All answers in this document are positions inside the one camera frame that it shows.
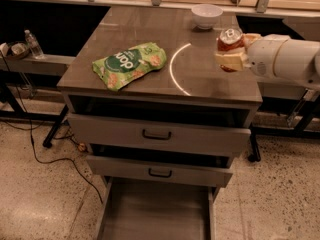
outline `clear water bottle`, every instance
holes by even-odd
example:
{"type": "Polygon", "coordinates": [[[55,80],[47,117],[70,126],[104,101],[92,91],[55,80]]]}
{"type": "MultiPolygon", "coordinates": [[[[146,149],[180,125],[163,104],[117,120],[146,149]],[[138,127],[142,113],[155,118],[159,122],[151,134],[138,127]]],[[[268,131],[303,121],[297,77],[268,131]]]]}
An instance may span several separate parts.
{"type": "Polygon", "coordinates": [[[35,35],[32,34],[28,29],[25,30],[24,33],[25,33],[26,42],[29,45],[29,48],[32,52],[33,57],[35,57],[36,59],[43,59],[44,54],[35,35]]]}

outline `snack bag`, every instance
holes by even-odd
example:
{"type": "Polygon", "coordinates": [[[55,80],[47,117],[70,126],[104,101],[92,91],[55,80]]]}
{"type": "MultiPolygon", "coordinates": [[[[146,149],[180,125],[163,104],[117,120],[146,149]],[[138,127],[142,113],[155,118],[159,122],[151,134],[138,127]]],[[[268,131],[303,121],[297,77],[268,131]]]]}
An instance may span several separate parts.
{"type": "Polygon", "coordinates": [[[155,43],[145,43],[93,62],[93,71],[109,90],[118,91],[167,61],[165,51],[155,43]]]}

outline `cabinet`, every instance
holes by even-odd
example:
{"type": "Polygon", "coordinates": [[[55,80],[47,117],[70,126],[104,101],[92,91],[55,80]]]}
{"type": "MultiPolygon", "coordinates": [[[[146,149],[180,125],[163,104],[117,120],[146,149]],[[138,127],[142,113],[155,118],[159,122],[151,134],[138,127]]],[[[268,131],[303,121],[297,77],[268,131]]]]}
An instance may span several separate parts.
{"type": "Polygon", "coordinates": [[[219,28],[236,24],[225,13],[203,31],[189,10],[112,7],[60,80],[93,173],[109,177],[96,238],[214,239],[214,199],[261,103],[251,72],[214,62],[219,28]],[[150,41],[166,51],[160,71],[118,92],[93,73],[93,61],[150,41]]]}

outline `black handle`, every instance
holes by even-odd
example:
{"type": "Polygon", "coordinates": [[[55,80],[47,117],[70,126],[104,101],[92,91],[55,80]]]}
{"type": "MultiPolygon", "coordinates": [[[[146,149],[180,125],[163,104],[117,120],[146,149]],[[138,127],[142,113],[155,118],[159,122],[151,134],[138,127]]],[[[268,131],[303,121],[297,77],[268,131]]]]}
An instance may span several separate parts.
{"type": "Polygon", "coordinates": [[[147,133],[146,129],[142,130],[142,136],[146,139],[153,139],[153,140],[170,140],[171,139],[171,132],[168,132],[167,136],[155,136],[155,135],[150,135],[147,133]]]}
{"type": "Polygon", "coordinates": [[[172,176],[172,170],[169,171],[168,175],[163,175],[163,174],[155,174],[152,172],[152,169],[149,168],[149,175],[152,177],[158,177],[158,178],[170,178],[172,176]]]}

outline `terrazzo floor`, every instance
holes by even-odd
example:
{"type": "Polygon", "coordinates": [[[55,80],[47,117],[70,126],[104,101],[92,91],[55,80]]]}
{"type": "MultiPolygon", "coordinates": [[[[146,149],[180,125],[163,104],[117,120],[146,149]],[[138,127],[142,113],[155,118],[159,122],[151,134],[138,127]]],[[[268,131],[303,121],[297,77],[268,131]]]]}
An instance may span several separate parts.
{"type": "MultiPolygon", "coordinates": [[[[40,95],[26,107],[56,112],[59,102],[40,95]]],[[[0,109],[6,104],[0,103],[0,109]]],[[[0,239],[92,239],[102,205],[97,192],[79,176],[70,161],[40,164],[30,143],[28,122],[0,120],[0,239]]],[[[34,121],[33,127],[39,125],[34,121]]],[[[51,124],[32,131],[41,161],[71,158],[100,194],[105,186],[86,164],[63,124],[51,148],[42,142],[51,124]]],[[[258,136],[262,157],[247,160],[248,150],[235,159],[234,175],[216,199],[216,240],[320,239],[320,140],[258,136]]]]}

